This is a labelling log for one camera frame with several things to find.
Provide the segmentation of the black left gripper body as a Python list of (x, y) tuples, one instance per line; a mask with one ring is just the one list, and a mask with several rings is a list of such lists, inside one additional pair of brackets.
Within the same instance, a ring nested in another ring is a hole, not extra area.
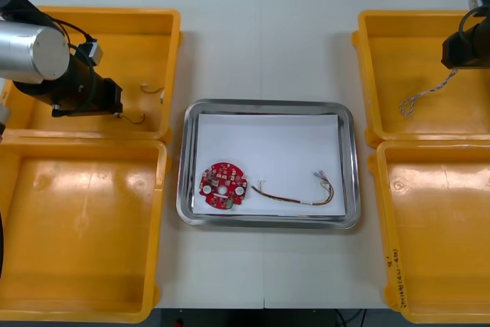
[(121, 101), (123, 89), (110, 78), (96, 80), (96, 93), (91, 102), (91, 113), (95, 115), (115, 115), (123, 112)]

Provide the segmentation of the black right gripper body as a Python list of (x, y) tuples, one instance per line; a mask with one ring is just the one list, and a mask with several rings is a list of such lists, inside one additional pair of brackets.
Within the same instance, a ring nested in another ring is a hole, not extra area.
[(443, 42), (442, 64), (450, 69), (474, 68), (478, 60), (474, 54), (473, 34), (475, 27), (463, 32), (456, 32)]

